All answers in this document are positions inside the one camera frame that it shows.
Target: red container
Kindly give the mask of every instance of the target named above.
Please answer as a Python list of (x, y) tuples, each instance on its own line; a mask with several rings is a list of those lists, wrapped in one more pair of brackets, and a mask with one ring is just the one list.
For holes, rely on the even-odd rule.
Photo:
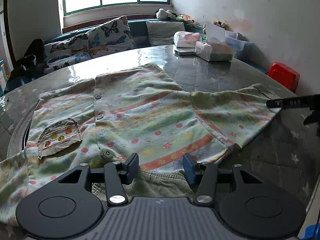
[(272, 64), (268, 76), (278, 81), (293, 93), (295, 93), (300, 79), (300, 74), (297, 71), (280, 62)]

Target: cushion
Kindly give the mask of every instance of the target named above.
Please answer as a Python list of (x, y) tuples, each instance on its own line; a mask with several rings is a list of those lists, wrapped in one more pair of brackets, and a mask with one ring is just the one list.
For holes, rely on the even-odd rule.
[(88, 47), (87, 33), (76, 35), (64, 41), (49, 43), (44, 46), (45, 61), (61, 55), (75, 55), (79, 52), (88, 52)]
[(87, 35), (92, 58), (136, 48), (126, 16), (99, 25)]
[(151, 46), (173, 44), (173, 36), (176, 32), (185, 31), (182, 22), (146, 22)]
[(47, 67), (44, 69), (44, 74), (46, 75), (55, 70), (68, 67), (89, 59), (91, 59), (91, 57), (87, 52), (79, 52), (74, 55), (61, 55), (47, 61)]

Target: wall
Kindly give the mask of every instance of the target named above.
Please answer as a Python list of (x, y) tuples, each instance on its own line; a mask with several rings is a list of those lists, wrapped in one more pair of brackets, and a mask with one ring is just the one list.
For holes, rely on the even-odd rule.
[(320, 93), (320, 0), (172, 0), (174, 11), (203, 25), (225, 21), (257, 46), (251, 60), (282, 62), (300, 73), (298, 95)]
[(34, 39), (61, 35), (58, 0), (8, 0), (8, 21), (16, 59)]
[(94, 9), (86, 12), (80, 12), (65, 16), (63, 19), (64, 26), (87, 22), (91, 20), (107, 18), (112, 16), (130, 15), (130, 14), (151, 14), (156, 13), (159, 8), (165, 10), (172, 9), (171, 5), (165, 4), (130, 4), (118, 5)]

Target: round table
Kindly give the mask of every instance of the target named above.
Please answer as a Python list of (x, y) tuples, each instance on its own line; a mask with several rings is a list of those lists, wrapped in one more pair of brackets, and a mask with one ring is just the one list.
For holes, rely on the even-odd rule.
[[(134, 49), (72, 65), (17, 88), (0, 98), (1, 158), (22, 149), (22, 136), (32, 118), (38, 94), (67, 87), (79, 80), (155, 62), (185, 91), (220, 92), (261, 83), (280, 97), (294, 94), (264, 73), (235, 58), (207, 62), (179, 56), (172, 45)], [(320, 171), (319, 138), (315, 125), (304, 126), (308, 109), (281, 111), (254, 140), (219, 165), (240, 163), (263, 179), (286, 189), (308, 206)]]

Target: window frame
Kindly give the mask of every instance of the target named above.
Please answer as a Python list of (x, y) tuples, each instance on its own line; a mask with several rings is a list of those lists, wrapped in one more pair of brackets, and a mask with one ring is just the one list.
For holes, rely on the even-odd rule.
[(67, 16), (67, 15), (71, 15), (71, 14), (75, 14), (78, 12), (84, 12), (84, 11), (89, 11), (92, 9), (97, 9), (97, 8), (104, 8), (104, 7), (111, 7), (111, 6), (117, 6), (117, 5), (131, 5), (131, 4), (170, 4), (170, 0), (168, 0), (167, 2), (156, 2), (156, 1), (140, 1), (137, 0), (137, 2), (128, 2), (128, 3), (113, 3), (113, 4), (107, 4), (107, 5), (102, 5), (102, 0), (100, 0), (100, 5), (94, 6), (94, 7), (89, 7), (89, 8), (84, 8), (84, 9), (80, 9), (80, 10), (76, 10), (76, 11), (72, 11), (72, 12), (68, 12), (66, 11), (66, 1), (62, 0), (63, 3), (63, 16)]

